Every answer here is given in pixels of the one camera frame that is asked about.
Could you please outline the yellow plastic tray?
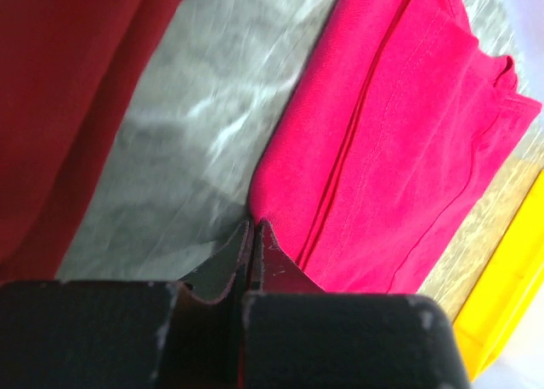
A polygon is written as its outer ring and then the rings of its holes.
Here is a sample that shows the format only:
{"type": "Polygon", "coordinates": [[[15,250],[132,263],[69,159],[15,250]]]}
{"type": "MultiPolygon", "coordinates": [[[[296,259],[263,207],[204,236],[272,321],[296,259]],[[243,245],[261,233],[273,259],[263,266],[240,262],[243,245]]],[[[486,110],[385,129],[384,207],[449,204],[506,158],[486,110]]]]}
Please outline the yellow plastic tray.
{"type": "Polygon", "coordinates": [[[501,355],[543,283],[543,175],[457,314],[453,329],[470,381],[501,355]]]}

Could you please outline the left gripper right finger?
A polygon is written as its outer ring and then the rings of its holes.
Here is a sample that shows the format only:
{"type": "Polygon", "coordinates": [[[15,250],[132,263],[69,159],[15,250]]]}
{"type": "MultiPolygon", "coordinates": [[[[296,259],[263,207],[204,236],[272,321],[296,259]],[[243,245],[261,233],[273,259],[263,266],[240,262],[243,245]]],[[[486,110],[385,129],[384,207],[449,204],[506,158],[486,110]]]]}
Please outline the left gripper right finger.
{"type": "Polygon", "coordinates": [[[281,249],[262,221],[244,296],[244,387],[301,388],[312,375],[315,344],[306,329],[309,299],[322,289],[281,249]]]}

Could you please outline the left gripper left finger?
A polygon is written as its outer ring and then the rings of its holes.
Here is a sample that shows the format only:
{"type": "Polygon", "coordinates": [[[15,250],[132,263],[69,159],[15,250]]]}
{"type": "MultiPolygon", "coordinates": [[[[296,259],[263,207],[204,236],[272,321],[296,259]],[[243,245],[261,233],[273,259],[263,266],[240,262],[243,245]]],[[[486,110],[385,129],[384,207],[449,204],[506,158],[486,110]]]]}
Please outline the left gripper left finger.
{"type": "Polygon", "coordinates": [[[162,388],[235,388],[241,299],[251,272],[251,221],[178,282],[161,361],[162,388]]]}

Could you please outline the pink t shirt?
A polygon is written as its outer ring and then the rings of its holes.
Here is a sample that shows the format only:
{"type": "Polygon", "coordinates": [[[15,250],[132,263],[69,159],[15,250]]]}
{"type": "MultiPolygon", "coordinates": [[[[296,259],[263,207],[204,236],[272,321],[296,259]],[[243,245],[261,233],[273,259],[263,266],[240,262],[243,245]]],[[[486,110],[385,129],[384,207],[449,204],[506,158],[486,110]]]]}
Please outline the pink t shirt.
{"type": "Polygon", "coordinates": [[[252,214],[324,290],[413,293],[540,110],[462,0],[338,0],[252,214]]]}

